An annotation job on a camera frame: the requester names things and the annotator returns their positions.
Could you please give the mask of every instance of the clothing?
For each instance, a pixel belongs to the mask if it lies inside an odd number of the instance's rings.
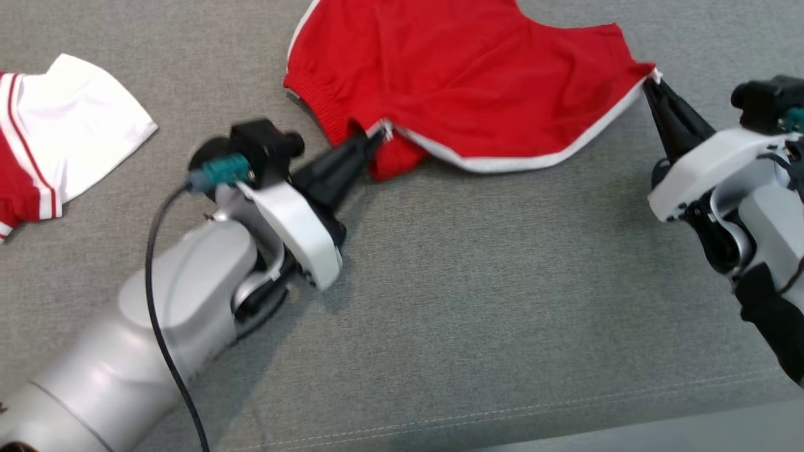
[[[285,87],[334,143],[390,121],[394,139],[371,168],[390,179],[428,154],[479,173],[555,165],[653,71],[634,62],[617,25],[548,27],[514,0],[314,0]]]
[[[74,56],[43,75],[0,72],[0,240],[60,217],[156,129],[117,80]]]

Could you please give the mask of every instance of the teal connector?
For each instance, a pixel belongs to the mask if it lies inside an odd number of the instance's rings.
[[[251,167],[242,154],[215,158],[204,163],[200,170],[187,175],[188,190],[192,193],[210,193],[221,183],[234,185],[246,181],[250,173]]]
[[[804,109],[789,109],[785,113],[785,131],[804,134]]]

